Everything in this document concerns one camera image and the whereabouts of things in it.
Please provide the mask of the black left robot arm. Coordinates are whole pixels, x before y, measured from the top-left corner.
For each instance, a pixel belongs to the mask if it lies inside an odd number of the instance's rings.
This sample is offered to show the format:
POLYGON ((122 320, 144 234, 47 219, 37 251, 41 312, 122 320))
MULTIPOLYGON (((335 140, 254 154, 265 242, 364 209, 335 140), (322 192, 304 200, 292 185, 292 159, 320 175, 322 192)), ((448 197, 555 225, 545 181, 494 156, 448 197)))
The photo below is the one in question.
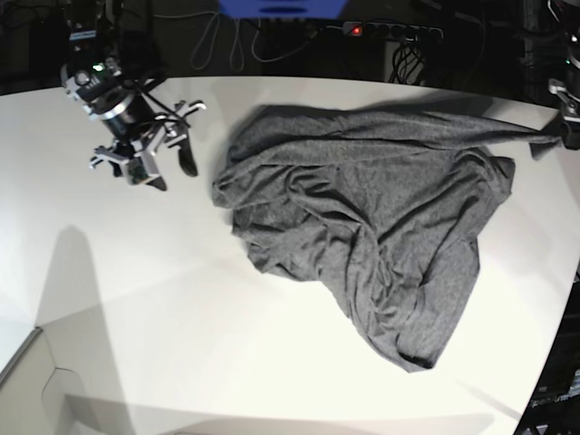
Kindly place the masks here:
POLYGON ((579 150, 579 2, 547 1, 547 7, 560 24, 566 48, 564 79, 550 79, 548 90, 560 100, 562 142, 579 150))

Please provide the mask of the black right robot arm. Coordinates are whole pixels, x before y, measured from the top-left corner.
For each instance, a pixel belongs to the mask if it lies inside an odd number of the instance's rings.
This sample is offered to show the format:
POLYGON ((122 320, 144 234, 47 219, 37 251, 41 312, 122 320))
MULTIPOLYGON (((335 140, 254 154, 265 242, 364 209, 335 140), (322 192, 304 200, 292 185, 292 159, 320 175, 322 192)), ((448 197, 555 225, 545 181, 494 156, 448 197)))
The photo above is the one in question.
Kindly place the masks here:
POLYGON ((69 55, 60 75, 68 98, 111 133, 108 146, 94 149, 91 168, 107 163, 116 178, 131 186, 164 191, 167 184, 156 158, 160 147, 178 153, 189 177, 198 175, 190 146, 189 116, 205 109, 203 101, 168 105, 152 92, 167 80, 152 38, 152 7, 145 4, 145 27, 124 27, 121 1, 68 1, 69 55))

